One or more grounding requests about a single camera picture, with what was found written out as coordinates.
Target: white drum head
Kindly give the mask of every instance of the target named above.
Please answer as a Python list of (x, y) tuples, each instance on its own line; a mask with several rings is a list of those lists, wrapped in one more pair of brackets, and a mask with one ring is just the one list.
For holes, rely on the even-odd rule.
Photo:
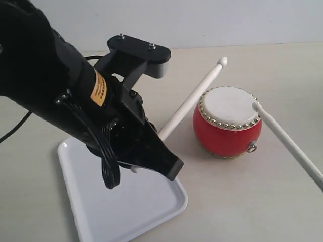
[(199, 104), (202, 116), (211, 124), (229, 130), (245, 130), (260, 118), (252, 104), (257, 100), (236, 87), (217, 87), (206, 92)]

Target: white table surface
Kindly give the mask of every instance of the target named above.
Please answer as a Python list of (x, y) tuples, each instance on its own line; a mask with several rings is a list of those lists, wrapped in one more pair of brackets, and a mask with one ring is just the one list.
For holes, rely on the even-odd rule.
[[(135, 87), (150, 120), (161, 128), (222, 56), (228, 65), (212, 86), (253, 93), (323, 170), (323, 43), (173, 50), (163, 79)], [(26, 113), (3, 97), (0, 111), (1, 135)], [(323, 194), (266, 126), (255, 153), (221, 161), (197, 144), (191, 117), (166, 141), (185, 162), (187, 209), (134, 241), (322, 240)], [(67, 137), (32, 115), (0, 144), (0, 241), (78, 241), (57, 157)]]

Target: robotic arm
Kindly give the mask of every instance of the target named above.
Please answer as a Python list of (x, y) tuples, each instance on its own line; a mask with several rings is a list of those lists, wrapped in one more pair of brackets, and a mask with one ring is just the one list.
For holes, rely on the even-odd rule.
[(158, 137), (132, 90), (143, 74), (163, 77), (170, 50), (125, 35), (107, 46), (109, 54), (92, 66), (29, 0), (0, 0), (0, 95), (85, 143), (102, 159), (109, 189), (120, 183), (119, 166), (174, 180), (183, 162)]

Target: small drum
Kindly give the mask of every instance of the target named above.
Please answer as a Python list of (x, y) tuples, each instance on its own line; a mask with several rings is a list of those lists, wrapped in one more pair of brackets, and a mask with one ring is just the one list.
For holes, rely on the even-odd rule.
[(262, 119), (252, 108), (254, 102), (255, 97), (236, 87), (206, 91), (193, 115), (193, 128), (200, 144), (222, 158), (255, 151)]

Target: drum ring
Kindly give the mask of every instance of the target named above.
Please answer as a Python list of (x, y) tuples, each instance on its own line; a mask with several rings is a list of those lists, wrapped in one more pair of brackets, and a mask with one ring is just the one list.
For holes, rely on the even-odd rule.
[(247, 150), (248, 153), (252, 153), (252, 152), (256, 151), (257, 146), (255, 145), (255, 143), (256, 143), (255, 140), (250, 143), (248, 150)]

